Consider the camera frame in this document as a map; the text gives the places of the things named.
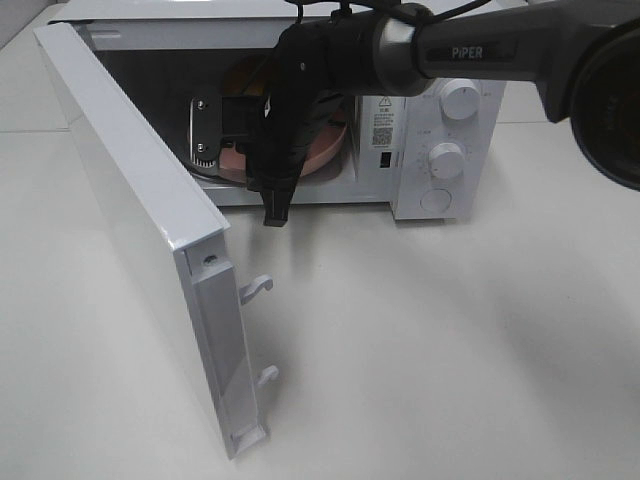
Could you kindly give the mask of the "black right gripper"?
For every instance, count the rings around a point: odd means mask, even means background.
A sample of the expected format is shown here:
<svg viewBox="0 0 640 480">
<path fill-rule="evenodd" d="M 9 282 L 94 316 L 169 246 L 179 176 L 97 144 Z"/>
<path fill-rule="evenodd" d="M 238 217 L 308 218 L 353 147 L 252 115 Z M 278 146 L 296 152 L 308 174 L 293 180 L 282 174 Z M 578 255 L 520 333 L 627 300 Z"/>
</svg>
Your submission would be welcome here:
<svg viewBox="0 0 640 480">
<path fill-rule="evenodd" d="M 283 227 L 288 221 L 319 98 L 317 89 L 221 98 L 219 146 L 245 155 L 247 188 L 260 193 L 264 226 Z"/>
</svg>

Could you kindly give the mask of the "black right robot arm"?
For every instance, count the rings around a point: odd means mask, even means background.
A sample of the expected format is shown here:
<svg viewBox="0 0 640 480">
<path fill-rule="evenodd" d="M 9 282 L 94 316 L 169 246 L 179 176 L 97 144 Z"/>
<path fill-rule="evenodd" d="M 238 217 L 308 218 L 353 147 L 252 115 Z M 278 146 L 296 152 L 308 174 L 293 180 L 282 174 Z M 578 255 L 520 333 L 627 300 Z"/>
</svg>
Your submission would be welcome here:
<svg viewBox="0 0 640 480">
<path fill-rule="evenodd" d="M 639 186 L 639 5 L 549 1 L 481 11 L 473 1 L 435 14 L 416 3 L 342 1 L 297 20 L 267 57 L 259 97 L 221 102 L 220 140 L 246 158 L 246 185 L 264 222 L 281 227 L 318 132 L 347 95 L 413 97 L 439 78 L 525 81 L 546 118 L 568 120 L 604 176 Z"/>
</svg>

